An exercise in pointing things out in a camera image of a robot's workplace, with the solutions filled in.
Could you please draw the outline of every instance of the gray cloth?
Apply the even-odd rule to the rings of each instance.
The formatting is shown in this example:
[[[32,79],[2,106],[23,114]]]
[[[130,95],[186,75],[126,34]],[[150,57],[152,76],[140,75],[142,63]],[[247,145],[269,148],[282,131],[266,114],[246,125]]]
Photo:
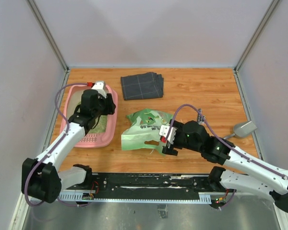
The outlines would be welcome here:
[[[124,100],[153,99],[163,97],[164,79],[154,72],[120,78]]]

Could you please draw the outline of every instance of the metal floor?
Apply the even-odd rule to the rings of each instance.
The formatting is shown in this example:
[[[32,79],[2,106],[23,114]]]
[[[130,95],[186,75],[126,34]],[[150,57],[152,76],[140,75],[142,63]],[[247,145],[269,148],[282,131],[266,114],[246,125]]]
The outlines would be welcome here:
[[[256,196],[237,195],[222,211],[209,205],[168,204],[160,218],[157,204],[93,203],[66,207],[55,202],[28,211],[23,230],[280,230],[273,204]]]

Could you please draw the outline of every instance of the green plastic bag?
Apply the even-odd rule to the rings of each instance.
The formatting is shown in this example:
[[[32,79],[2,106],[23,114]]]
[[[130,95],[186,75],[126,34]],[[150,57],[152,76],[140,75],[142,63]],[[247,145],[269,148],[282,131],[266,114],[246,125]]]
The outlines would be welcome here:
[[[143,109],[126,117],[132,122],[132,125],[121,135],[121,149],[156,149],[162,153],[160,127],[169,125],[173,115],[158,110]],[[152,140],[159,142],[159,145],[145,144]]]

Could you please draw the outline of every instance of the red tag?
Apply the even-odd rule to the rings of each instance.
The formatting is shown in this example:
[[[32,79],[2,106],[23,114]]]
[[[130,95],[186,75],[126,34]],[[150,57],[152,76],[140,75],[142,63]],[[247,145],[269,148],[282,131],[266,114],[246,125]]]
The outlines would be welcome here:
[[[166,142],[167,142],[167,140],[165,139],[165,137],[162,137],[162,138],[161,138],[161,141],[162,141],[163,143],[166,143]]]

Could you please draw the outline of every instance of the metal corner post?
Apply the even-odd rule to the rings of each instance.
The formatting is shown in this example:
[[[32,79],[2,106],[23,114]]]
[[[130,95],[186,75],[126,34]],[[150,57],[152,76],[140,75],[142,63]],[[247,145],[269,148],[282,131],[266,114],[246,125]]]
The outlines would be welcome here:
[[[63,69],[65,71],[68,71],[69,67],[67,66],[55,40],[53,39],[50,30],[48,29],[48,26],[37,6],[37,4],[35,3],[35,0],[26,0],[30,9],[32,10],[32,13],[34,14],[38,24],[40,25],[42,31],[44,32],[46,39],[48,40],[53,52],[55,53],[55,55],[57,56],[58,60],[60,61]]]
[[[241,98],[241,101],[242,101],[242,105],[243,105],[243,108],[244,108],[244,112],[245,112],[245,115],[246,115],[246,118],[248,119],[248,121],[252,121],[252,114],[250,112],[250,107],[248,105],[248,102],[244,96],[244,89],[243,89],[243,86],[241,85],[241,82],[239,80],[239,73],[235,70],[233,70],[233,73],[234,73],[234,77],[235,77],[235,80],[236,80],[236,84],[237,84],[237,87],[238,87],[238,91],[239,91],[239,94],[240,94],[240,98]],[[255,147],[256,147],[256,151],[258,153],[258,157],[260,159],[263,160],[263,156],[262,156],[262,153],[261,153],[261,149],[260,149],[260,145],[259,145],[259,142],[258,142],[258,138],[257,138],[257,135],[256,135],[256,131],[252,132],[252,137],[253,137],[253,140],[254,140],[254,144],[255,144]]]
[[[272,14],[275,12],[277,6],[282,0],[272,0],[269,8],[264,14],[263,19],[260,21],[257,29],[255,30],[253,36],[251,37],[249,43],[247,44],[245,50],[243,51],[238,63],[236,64],[234,70],[239,71],[241,66],[243,65],[246,57],[250,53],[251,49],[253,48],[254,44],[256,43],[257,39],[259,38],[260,34],[264,30],[265,26],[267,25],[269,19],[271,18]]]

